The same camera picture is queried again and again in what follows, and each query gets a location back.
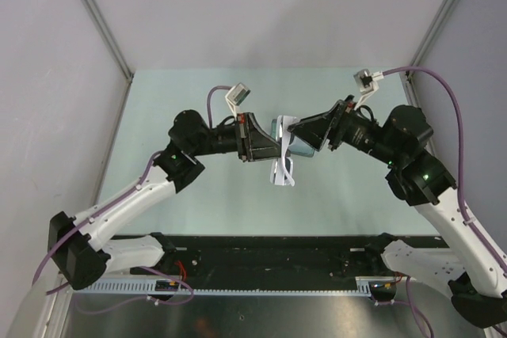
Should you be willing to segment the grey glasses case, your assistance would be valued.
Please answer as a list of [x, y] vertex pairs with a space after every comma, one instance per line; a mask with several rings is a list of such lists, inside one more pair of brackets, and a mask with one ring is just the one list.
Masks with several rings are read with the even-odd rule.
[[[278, 142], [281, 142], [282, 133], [278, 126], [278, 119], [272, 119], [271, 123], [271, 137]], [[290, 135], [288, 151], [297, 156], [312, 158], [314, 156], [314, 149], [307, 145], [303, 140]]]

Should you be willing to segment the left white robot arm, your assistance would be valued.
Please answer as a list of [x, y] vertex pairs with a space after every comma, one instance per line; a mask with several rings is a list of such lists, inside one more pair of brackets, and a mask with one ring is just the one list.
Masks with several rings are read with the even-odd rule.
[[180, 112], [167, 147], [151, 155], [141, 176], [118, 195], [71, 217], [61, 211], [49, 222], [48, 254], [69, 286], [82, 290], [105, 273], [150, 267], [164, 275], [175, 255], [161, 234], [113, 242], [112, 237], [155, 204], [187, 188], [203, 171], [199, 156], [236, 153], [243, 162], [281, 155], [281, 144], [262, 130], [251, 112], [233, 123], [209, 127], [195, 110]]

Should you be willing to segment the white frame sunglasses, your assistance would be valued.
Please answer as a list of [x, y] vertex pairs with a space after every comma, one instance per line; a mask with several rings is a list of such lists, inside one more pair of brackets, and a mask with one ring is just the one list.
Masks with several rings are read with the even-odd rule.
[[289, 146], [292, 134], [288, 127], [299, 119], [294, 116], [278, 116], [272, 121], [271, 137], [280, 144], [281, 153], [278, 158], [272, 160], [269, 179], [277, 186], [295, 186], [293, 178], [293, 160]]

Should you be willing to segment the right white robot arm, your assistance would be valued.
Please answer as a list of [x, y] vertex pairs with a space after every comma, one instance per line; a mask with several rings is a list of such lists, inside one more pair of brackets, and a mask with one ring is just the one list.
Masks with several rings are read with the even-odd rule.
[[351, 97], [328, 112], [303, 118], [288, 127], [315, 150], [336, 150], [342, 143], [387, 164], [393, 194], [414, 207], [439, 233], [457, 263], [438, 260], [389, 234], [365, 256], [373, 275], [401, 272], [440, 292], [458, 314], [485, 329], [506, 321], [506, 255], [473, 214], [459, 205], [456, 180], [425, 148], [433, 135], [420, 108], [395, 107], [384, 124], [369, 120]]

